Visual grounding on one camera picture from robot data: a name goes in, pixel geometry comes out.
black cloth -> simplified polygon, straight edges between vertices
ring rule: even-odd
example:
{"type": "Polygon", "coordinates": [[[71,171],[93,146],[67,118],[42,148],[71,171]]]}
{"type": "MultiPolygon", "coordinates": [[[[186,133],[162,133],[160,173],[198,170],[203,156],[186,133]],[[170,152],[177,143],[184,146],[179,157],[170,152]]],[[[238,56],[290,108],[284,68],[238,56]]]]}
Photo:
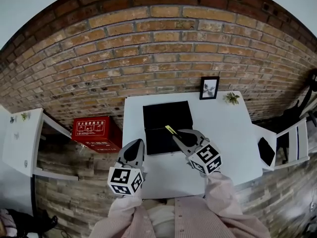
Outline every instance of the black cloth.
{"type": "Polygon", "coordinates": [[[35,218],[26,213],[12,209],[7,210],[15,222],[17,237],[19,238],[25,237],[28,233],[42,234],[52,229],[52,222],[47,213],[43,218],[35,218]]]}

small potted plant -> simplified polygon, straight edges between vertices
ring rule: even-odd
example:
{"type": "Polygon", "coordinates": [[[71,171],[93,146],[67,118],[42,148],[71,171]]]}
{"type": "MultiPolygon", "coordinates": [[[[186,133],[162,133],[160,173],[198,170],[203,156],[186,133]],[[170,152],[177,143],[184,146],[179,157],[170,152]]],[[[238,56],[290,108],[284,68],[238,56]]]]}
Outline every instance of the small potted plant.
{"type": "Polygon", "coordinates": [[[233,92],[227,93],[223,99],[225,100],[226,103],[232,103],[233,105],[239,104],[238,98],[240,96],[234,94],[233,92]]]}

white chair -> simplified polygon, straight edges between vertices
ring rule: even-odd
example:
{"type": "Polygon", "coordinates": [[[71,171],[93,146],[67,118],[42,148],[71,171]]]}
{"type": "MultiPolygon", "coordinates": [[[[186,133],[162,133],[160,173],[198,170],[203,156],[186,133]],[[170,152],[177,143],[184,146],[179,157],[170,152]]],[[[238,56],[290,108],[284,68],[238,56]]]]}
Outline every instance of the white chair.
{"type": "Polygon", "coordinates": [[[257,142],[259,142],[259,140],[264,137],[264,139],[268,142],[275,153],[272,164],[270,166],[268,166],[263,160],[261,160],[263,169],[273,171],[275,169],[290,167],[292,165],[296,165],[310,159],[308,156],[306,118],[301,119],[299,122],[290,126],[288,129],[282,131],[279,134],[276,134],[257,125],[253,125],[253,129],[256,135],[257,142]],[[289,137],[288,163],[275,166],[277,138],[286,133],[288,133],[289,137]]]}

brick wall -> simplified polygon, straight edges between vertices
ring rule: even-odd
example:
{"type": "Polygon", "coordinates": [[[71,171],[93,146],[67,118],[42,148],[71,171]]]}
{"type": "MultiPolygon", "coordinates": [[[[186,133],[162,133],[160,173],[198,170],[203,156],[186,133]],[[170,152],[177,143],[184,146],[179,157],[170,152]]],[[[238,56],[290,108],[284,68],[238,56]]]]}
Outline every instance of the brick wall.
{"type": "Polygon", "coordinates": [[[271,0],[59,0],[0,52],[0,103],[65,126],[123,121],[127,96],[239,90],[252,119],[281,112],[317,66],[316,38],[271,0]]]}

person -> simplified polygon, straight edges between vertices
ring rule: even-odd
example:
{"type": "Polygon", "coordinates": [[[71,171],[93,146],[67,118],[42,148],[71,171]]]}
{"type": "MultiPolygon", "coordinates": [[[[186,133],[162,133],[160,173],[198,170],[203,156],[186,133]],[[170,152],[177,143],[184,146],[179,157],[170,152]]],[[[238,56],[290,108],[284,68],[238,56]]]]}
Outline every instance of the person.
{"type": "Polygon", "coordinates": [[[42,234],[57,225],[57,217],[51,219],[47,211],[41,218],[34,218],[29,214],[17,212],[12,209],[0,209],[0,238],[26,237],[28,233],[42,234]]]}
{"type": "Polygon", "coordinates": [[[205,198],[116,199],[108,217],[96,223],[90,238],[269,238],[254,216],[244,215],[233,183],[220,172],[208,176],[205,198]]]}

